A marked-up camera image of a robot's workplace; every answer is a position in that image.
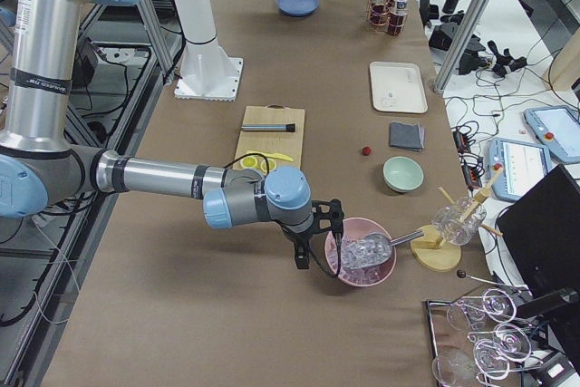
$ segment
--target white table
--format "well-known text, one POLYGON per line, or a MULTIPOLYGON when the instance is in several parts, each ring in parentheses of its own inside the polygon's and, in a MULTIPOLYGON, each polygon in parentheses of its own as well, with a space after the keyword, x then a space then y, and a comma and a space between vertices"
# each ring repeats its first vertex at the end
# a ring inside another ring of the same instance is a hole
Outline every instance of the white table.
MULTIPOLYGON (((469 1, 459 1, 456 13, 460 10, 466 11, 469 1)), ((441 9, 445 0, 430 0, 430 2, 438 5, 441 9)), ((542 14, 542 12, 536 10, 535 14, 542 14)), ((443 93, 443 98, 447 101, 449 124, 456 126, 465 121, 475 120, 479 123, 480 131, 496 132, 497 136, 512 140, 536 142, 534 135, 524 121, 524 109, 564 104, 553 92, 546 89, 545 83, 539 78, 552 62, 551 53, 541 41, 540 35, 518 0, 490 0, 474 34, 481 38, 481 43, 486 46, 489 57, 491 57, 491 51, 487 48, 487 43, 489 40, 493 40, 500 53, 503 53, 505 48, 509 48, 514 58, 525 56, 531 71, 520 70, 510 73, 503 81, 499 81, 499 78, 492 72, 480 73, 480 80, 474 72, 461 76, 452 75, 443 93), (490 83, 483 82, 484 80, 495 83, 496 86, 491 86, 490 83), (493 113, 502 113, 498 95, 503 96, 501 101, 506 109, 503 111, 503 116, 491 117, 490 115, 493 113)), ((441 64, 446 53, 431 49, 431 54, 433 62, 441 64)), ((578 99, 571 90, 559 92, 558 95, 574 107, 578 104, 578 99)), ((478 134, 475 137, 477 143, 471 148, 484 157, 487 166, 488 145, 491 138, 486 133, 478 134)), ((566 169, 573 177, 580 177, 580 164, 566 165, 566 169)), ((498 213, 510 204, 494 197, 486 201, 485 208, 488 216, 485 223, 494 227, 498 213)), ((479 231, 479 235, 485 251, 490 251, 487 255, 489 272, 496 274, 506 283, 522 285, 523 280, 501 237, 498 239, 498 248, 492 250, 495 241, 491 235, 482 229, 479 231)), ((580 385, 580 377, 575 374, 562 385, 566 387, 578 386, 580 385)))

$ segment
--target brown table surface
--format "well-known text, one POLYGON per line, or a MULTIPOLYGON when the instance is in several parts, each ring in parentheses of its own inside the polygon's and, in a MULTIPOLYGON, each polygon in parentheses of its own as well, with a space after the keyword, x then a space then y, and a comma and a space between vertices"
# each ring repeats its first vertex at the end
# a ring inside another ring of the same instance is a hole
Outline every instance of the brown table surface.
MULTIPOLYGON (((398 38, 369 32, 367 0, 320 0, 308 17, 281 15, 276 0, 211 0, 220 44, 245 65, 235 102, 175 99, 165 89, 142 158, 223 165, 236 149, 247 105, 305 108, 302 169, 313 198, 339 198, 399 236, 465 193, 417 6, 398 38), (369 63, 416 63, 429 111, 372 108, 369 63), (391 121, 420 122, 426 149, 388 147, 391 121), (371 156, 361 148, 370 146, 371 156), (410 156, 424 168, 416 191, 397 194, 382 164, 410 156)), ((320 252, 324 237, 313 240, 320 252)), ((473 286, 423 268, 408 247, 384 283, 356 289, 312 262, 295 268, 275 224, 212 230, 201 203, 131 192, 117 203, 43 386, 431 385, 422 301, 473 286)), ((480 244, 459 265, 486 276, 480 244)))

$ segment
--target wooden cutting board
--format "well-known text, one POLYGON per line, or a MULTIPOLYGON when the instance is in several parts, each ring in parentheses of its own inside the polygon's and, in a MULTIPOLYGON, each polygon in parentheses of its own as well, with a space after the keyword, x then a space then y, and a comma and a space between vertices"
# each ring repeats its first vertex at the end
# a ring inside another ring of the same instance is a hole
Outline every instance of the wooden cutting board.
MULTIPOLYGON (((284 131, 240 131, 237 140, 236 158, 249 150, 266 153, 283 153, 293 162, 275 160, 278 166, 291 165, 300 168, 302 161, 302 141, 305 133, 304 109, 247 106, 243 124, 289 124, 296 125, 295 132, 284 131)), ((235 169, 241 169, 239 162, 235 169)))

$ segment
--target blue plate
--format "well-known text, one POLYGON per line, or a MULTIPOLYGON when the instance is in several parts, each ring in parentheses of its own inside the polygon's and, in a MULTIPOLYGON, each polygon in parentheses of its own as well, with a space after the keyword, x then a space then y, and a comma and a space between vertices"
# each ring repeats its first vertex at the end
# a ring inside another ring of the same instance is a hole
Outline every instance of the blue plate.
POLYGON ((314 12, 318 0, 277 0, 278 8, 292 17, 304 17, 314 12))

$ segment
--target light green bowl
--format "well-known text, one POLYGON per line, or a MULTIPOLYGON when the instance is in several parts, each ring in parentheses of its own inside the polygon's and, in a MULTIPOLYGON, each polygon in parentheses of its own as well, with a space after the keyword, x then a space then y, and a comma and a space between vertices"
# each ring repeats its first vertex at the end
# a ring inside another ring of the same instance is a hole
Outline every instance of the light green bowl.
POLYGON ((423 170, 413 159, 396 156, 384 162, 382 177, 392 190, 411 192, 423 182, 423 170))

